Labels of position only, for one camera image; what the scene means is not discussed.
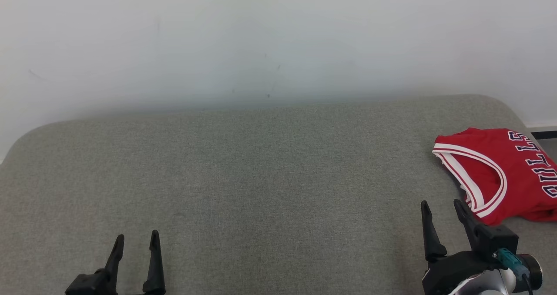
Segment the black strip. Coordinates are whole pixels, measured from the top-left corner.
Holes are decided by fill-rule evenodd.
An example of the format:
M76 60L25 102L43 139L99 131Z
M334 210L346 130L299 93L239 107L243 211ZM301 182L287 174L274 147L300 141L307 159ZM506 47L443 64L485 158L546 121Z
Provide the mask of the black strip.
M549 138L557 138L557 131L533 132L532 135L536 140L548 140Z

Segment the teal connector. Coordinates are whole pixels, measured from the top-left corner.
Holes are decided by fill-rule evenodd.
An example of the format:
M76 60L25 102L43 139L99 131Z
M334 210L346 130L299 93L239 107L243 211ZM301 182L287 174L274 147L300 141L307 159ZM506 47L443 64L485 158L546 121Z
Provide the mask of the teal connector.
M499 248L497 249L497 260L500 261L505 267L511 269L517 279L521 281L523 275L525 274L527 278L530 277L530 270L522 264L522 261L509 249Z

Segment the red fabric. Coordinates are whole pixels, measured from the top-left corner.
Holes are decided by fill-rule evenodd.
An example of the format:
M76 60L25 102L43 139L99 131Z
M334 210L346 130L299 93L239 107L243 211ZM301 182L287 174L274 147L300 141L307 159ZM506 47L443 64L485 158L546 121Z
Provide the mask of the red fabric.
M438 136L433 153L487 225L510 216L557 221L557 165L527 136L499 128Z

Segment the red jersey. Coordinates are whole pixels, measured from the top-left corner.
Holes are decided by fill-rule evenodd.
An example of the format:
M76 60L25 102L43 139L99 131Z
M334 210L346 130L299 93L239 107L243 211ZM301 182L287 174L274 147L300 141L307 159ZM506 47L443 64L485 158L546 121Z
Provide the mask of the red jersey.
M498 128L438 136L433 154L457 178L487 225L510 216L557 221L557 166L527 136Z

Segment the black cylindrical component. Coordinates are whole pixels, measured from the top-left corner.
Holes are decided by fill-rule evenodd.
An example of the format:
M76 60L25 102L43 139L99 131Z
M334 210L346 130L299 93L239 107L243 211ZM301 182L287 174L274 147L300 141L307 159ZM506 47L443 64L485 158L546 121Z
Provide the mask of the black cylindrical component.
M523 265L530 270L530 286L532 290L535 291L541 287L543 283L543 277L541 273L540 264L537 262L536 258L529 254L519 254L517 257L522 261ZM526 281L519 281L517 279L517 286L515 287L513 293L522 293L528 291L528 285Z

